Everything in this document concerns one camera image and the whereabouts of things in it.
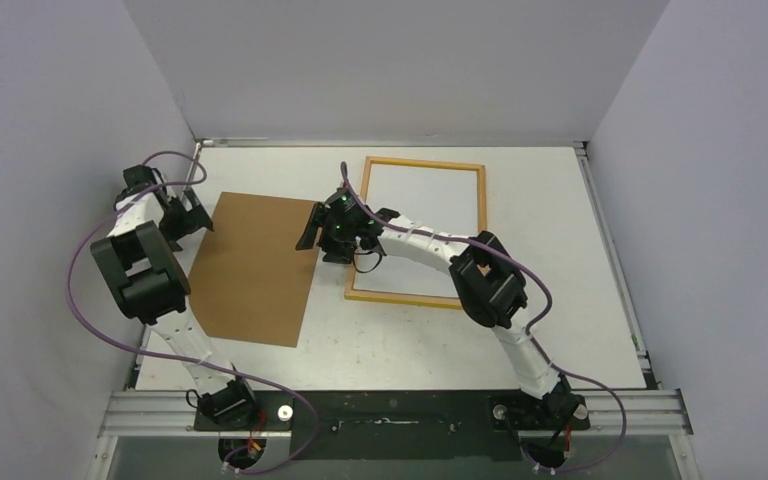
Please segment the brown cardboard backing board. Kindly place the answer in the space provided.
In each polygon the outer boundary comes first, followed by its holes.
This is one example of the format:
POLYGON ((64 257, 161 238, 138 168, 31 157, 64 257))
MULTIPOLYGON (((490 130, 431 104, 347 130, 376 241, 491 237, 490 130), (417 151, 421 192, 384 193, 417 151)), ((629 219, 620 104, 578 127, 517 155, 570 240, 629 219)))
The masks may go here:
POLYGON ((313 202, 223 192, 188 279, 190 306, 211 337, 297 345, 317 262, 297 250, 313 202))

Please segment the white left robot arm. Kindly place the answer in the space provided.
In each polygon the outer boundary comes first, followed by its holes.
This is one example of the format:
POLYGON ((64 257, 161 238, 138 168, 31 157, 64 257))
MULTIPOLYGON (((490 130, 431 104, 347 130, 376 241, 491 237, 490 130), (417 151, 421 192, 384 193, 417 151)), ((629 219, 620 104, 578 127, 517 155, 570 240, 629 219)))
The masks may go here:
POLYGON ((181 238, 213 221, 190 187, 177 196, 161 172, 137 165, 123 173, 113 228, 90 253, 125 317, 159 335, 193 379, 198 413, 217 426, 242 431, 257 420, 249 383, 188 314, 191 286, 176 258, 181 238))

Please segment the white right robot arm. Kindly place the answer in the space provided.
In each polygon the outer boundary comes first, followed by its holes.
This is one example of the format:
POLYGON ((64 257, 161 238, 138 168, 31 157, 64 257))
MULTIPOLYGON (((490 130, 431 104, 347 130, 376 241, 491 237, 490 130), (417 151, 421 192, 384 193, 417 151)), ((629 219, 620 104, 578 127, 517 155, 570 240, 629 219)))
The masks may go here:
POLYGON ((528 421, 537 428, 553 427, 565 415, 561 397, 571 388, 533 335, 517 316, 526 309, 526 276, 498 238, 483 230, 459 237, 436 231, 381 208, 367 205, 338 189, 313 205, 296 250, 320 248, 327 263, 351 264, 371 252, 379 258, 396 257, 430 267, 453 283, 461 308, 482 327, 490 329, 511 363, 525 402, 528 421))

